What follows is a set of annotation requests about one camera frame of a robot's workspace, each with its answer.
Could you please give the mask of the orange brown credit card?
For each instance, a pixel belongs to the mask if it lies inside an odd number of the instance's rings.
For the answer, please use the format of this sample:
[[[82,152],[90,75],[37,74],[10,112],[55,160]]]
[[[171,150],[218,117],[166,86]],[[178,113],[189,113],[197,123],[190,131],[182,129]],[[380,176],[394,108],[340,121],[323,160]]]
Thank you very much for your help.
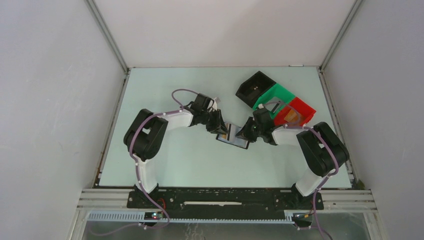
[[[228,141],[229,137],[228,137],[228,134],[220,134],[220,135],[218,136],[218,139],[219,139],[220,141]]]

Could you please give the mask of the blue grey credit card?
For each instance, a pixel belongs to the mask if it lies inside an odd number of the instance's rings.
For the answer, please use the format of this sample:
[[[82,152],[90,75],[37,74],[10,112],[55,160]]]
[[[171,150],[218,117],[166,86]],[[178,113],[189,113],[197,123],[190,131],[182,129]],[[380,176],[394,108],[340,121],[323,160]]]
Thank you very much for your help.
[[[229,133],[228,133],[228,141],[230,143],[236,144],[236,145],[241,145],[244,140],[237,137],[237,133],[241,130],[242,128],[238,125],[235,124],[230,124],[229,125]]]

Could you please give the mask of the black card holder wallet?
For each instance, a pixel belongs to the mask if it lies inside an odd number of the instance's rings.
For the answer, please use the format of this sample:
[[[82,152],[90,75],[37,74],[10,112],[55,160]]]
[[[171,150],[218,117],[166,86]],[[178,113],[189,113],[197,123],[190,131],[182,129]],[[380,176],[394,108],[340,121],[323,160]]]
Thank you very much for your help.
[[[247,140],[236,136],[242,128],[230,122],[225,122],[225,126],[228,132],[226,134],[218,134],[216,136],[216,140],[247,150],[250,143]]]

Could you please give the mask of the black plastic bin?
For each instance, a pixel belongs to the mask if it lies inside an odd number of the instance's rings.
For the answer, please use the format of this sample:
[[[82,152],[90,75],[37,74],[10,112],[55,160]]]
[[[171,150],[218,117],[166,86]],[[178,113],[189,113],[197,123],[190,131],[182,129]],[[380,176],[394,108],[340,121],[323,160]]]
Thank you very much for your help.
[[[235,95],[253,109],[258,99],[275,84],[276,82],[262,71],[257,71],[239,86]]]

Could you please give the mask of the green plastic bin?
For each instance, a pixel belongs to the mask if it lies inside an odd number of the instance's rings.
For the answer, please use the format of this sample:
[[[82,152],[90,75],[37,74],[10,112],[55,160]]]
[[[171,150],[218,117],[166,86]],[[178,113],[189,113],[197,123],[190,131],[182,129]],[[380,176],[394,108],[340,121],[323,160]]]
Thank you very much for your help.
[[[272,103],[270,106],[266,106],[266,108],[270,111],[271,118],[274,119],[277,114],[294,98],[295,95],[292,92],[276,83],[270,89],[259,94],[259,97],[254,103],[252,109],[256,110],[260,104],[265,105],[270,102],[280,102],[279,104]]]

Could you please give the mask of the red plastic bin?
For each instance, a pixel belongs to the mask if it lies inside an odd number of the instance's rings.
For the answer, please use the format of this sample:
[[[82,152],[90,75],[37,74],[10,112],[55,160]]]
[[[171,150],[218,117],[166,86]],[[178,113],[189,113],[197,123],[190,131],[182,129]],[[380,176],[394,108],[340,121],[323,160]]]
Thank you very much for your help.
[[[276,126],[289,124],[292,126],[303,126],[307,124],[317,111],[298,97],[295,97],[274,117]]]

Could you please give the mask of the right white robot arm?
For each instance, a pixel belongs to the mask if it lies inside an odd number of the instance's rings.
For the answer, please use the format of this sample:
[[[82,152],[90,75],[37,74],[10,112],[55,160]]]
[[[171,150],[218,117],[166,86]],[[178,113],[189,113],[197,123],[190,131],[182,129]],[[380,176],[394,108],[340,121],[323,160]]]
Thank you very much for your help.
[[[307,169],[292,186],[290,201],[297,209],[308,206],[310,195],[336,175],[350,159],[347,147],[326,122],[321,121],[312,127],[296,123],[275,124],[266,108],[255,110],[235,136],[250,143],[262,138],[273,146],[300,147]]]

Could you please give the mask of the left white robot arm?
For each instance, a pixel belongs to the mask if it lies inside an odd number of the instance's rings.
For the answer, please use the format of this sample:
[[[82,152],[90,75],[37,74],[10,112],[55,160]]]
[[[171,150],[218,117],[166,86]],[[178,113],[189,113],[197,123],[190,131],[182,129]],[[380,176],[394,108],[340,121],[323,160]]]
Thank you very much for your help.
[[[197,93],[195,100],[187,105],[180,103],[177,110],[153,113],[144,108],[135,117],[123,143],[135,162],[136,186],[142,191],[138,201],[145,208],[153,208],[158,202],[158,194],[153,191],[158,186],[153,158],[158,154],[166,132],[198,124],[204,125],[212,134],[229,132],[218,109],[218,100],[202,93]]]

